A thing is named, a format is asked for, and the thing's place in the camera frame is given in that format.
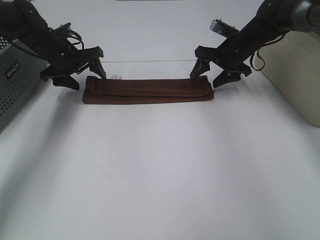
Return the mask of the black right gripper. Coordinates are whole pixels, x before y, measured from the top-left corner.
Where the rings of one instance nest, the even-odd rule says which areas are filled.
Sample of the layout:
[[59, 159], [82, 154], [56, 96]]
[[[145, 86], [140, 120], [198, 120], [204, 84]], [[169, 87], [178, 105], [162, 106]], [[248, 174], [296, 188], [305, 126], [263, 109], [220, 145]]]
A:
[[252, 55], [252, 34], [237, 32], [222, 35], [226, 39], [217, 48], [199, 45], [195, 49], [197, 60], [189, 75], [191, 79], [210, 71], [210, 62], [220, 64], [223, 69], [212, 82], [214, 88], [238, 82], [241, 80], [241, 74], [247, 77], [252, 73], [251, 67], [244, 63]]

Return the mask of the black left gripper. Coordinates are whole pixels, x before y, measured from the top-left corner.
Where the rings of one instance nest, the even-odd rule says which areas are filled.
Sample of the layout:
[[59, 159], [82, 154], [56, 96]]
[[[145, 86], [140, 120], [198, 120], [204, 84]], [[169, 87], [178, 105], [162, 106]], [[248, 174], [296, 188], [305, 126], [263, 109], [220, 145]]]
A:
[[100, 58], [104, 57], [103, 50], [99, 47], [82, 49], [75, 47], [69, 38], [43, 37], [39, 41], [39, 56], [45, 59], [49, 66], [40, 73], [43, 81], [52, 80], [55, 87], [65, 87], [78, 91], [79, 83], [72, 77], [76, 72], [82, 73], [89, 69], [102, 79], [107, 74], [102, 67]]

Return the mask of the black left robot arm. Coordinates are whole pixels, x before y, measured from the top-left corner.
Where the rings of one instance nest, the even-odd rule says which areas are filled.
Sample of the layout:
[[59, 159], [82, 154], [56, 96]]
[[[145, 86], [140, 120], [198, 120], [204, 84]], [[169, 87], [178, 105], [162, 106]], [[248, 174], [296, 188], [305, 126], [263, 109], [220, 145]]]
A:
[[34, 5], [27, 0], [0, 2], [0, 35], [10, 44], [19, 40], [29, 49], [14, 47], [28, 55], [44, 60], [49, 66], [40, 73], [43, 81], [52, 79], [56, 87], [78, 91], [79, 83], [71, 76], [89, 69], [106, 78], [100, 59], [104, 56], [99, 47], [76, 48], [84, 45], [82, 37], [66, 23], [53, 29], [48, 26]]

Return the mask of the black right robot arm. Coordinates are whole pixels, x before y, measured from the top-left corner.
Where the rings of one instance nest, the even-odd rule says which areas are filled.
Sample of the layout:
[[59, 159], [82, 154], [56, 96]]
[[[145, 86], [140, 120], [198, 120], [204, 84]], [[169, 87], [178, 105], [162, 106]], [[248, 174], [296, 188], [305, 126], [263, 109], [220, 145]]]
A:
[[265, 0], [256, 15], [241, 30], [220, 19], [214, 19], [210, 29], [225, 37], [216, 48], [198, 46], [197, 58], [190, 78], [195, 79], [210, 70], [210, 63], [222, 68], [213, 80], [213, 87], [238, 82], [255, 68], [246, 65], [259, 56], [259, 50], [284, 38], [288, 32], [309, 33], [320, 26], [320, 2], [318, 0]]

